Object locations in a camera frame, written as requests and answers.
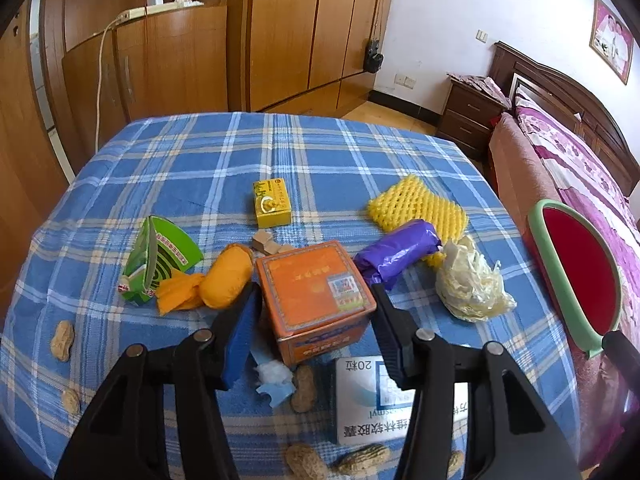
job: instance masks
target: screw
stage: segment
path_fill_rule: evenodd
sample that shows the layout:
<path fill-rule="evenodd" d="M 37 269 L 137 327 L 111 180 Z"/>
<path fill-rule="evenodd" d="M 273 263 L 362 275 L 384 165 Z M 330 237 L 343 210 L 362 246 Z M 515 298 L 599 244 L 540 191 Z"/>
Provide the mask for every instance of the screw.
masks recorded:
<path fill-rule="evenodd" d="M 211 332 L 211 330 L 209 330 L 208 328 L 201 328 L 200 330 L 198 330 L 196 333 L 193 334 L 193 338 L 198 343 L 205 343 L 212 337 L 213 337 L 213 332 Z"/>
<path fill-rule="evenodd" d="M 432 341 L 436 337 L 436 333 L 428 328 L 419 328 L 415 331 L 415 336 L 420 341 Z"/>
<path fill-rule="evenodd" d="M 492 355 L 502 355 L 502 352 L 504 352 L 504 346 L 497 341 L 491 341 L 487 344 L 486 350 Z"/>
<path fill-rule="evenodd" d="M 144 350 L 145 350 L 144 347 L 139 343 L 136 343 L 135 345 L 130 345 L 129 347 L 127 347 L 127 356 L 138 357 L 142 355 L 142 352 Z"/>

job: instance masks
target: wooden headboard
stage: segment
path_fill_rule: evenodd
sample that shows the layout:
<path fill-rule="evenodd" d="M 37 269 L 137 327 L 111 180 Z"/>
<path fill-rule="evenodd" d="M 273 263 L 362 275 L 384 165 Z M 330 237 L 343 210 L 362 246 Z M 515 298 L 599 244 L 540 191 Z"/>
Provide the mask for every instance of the wooden headboard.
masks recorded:
<path fill-rule="evenodd" d="M 536 63 L 502 42 L 495 44 L 489 76 L 511 99 L 516 90 L 523 90 L 542 109 L 583 138 L 622 193 L 631 194 L 640 180 L 640 166 L 616 121 L 595 95 L 575 79 Z"/>

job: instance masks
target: wrapped purple bundle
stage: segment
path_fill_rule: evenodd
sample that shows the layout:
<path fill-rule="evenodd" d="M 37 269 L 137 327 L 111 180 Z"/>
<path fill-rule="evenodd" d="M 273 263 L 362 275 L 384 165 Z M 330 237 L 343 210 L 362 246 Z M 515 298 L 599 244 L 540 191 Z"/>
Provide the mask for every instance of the wrapped purple bundle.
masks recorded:
<path fill-rule="evenodd" d="M 441 245 L 433 225 L 418 218 L 364 248 L 353 261 L 369 285 L 384 283 L 386 290 L 391 290 L 403 270 L 420 258 L 437 253 Z"/>

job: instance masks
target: orange tin box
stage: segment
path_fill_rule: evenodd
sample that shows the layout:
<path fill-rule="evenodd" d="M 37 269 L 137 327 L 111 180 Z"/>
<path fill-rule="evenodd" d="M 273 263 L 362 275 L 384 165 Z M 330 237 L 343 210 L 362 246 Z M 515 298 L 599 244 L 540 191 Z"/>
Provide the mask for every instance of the orange tin box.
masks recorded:
<path fill-rule="evenodd" d="M 257 267 L 287 366 L 356 342 L 376 309 L 367 284 L 335 240 L 265 256 Z"/>

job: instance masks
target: yellow foam net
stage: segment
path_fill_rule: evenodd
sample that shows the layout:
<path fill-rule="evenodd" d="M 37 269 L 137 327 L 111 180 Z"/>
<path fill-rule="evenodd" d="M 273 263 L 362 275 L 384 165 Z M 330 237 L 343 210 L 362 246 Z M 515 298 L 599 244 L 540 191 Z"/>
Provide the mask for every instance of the yellow foam net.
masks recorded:
<path fill-rule="evenodd" d="M 433 194 L 416 175 L 404 177 L 370 200 L 367 211 L 385 232 L 393 231 L 409 220 L 422 218 L 433 224 L 443 244 L 447 240 L 460 240 L 469 222 L 458 204 Z M 437 269 L 444 261 L 444 255 L 430 254 L 423 260 Z"/>

